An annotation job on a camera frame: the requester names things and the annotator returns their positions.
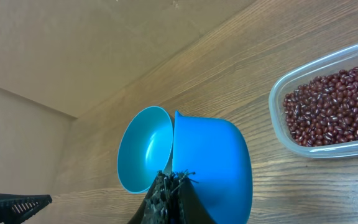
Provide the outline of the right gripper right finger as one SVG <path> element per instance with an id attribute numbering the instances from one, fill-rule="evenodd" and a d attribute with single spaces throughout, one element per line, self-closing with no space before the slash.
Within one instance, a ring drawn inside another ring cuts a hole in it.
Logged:
<path id="1" fill-rule="evenodd" d="M 159 171 L 128 224 L 215 224 L 195 191 L 191 175 L 195 173 L 188 170 Z"/>

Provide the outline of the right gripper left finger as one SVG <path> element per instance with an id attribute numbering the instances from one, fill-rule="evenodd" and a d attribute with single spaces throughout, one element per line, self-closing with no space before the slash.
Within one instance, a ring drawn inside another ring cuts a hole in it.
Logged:
<path id="1" fill-rule="evenodd" d="M 21 224 L 50 203 L 50 195 L 0 194 L 0 223 Z"/>

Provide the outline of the blue plastic measuring scoop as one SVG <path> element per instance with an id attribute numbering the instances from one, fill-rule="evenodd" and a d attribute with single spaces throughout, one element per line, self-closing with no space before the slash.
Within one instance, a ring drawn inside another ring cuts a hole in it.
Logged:
<path id="1" fill-rule="evenodd" d="M 216 223 L 247 223 L 252 168 L 242 133 L 231 122 L 175 113 L 174 172 L 190 171 L 197 196 Z"/>

